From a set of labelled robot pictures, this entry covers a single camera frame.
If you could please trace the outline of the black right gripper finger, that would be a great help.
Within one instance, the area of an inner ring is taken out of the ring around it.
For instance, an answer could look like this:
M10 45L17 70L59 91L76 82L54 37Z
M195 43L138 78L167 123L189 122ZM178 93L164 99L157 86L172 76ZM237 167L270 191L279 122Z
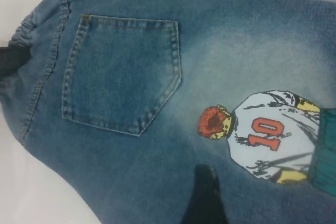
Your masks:
M198 164L194 175L192 195L181 223L228 223L216 170Z

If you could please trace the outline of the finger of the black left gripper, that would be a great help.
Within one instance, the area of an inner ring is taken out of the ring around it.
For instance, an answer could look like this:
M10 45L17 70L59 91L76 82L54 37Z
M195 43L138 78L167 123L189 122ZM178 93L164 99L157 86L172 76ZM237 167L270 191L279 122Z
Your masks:
M30 48L21 46L1 47L1 78L15 73L31 59Z

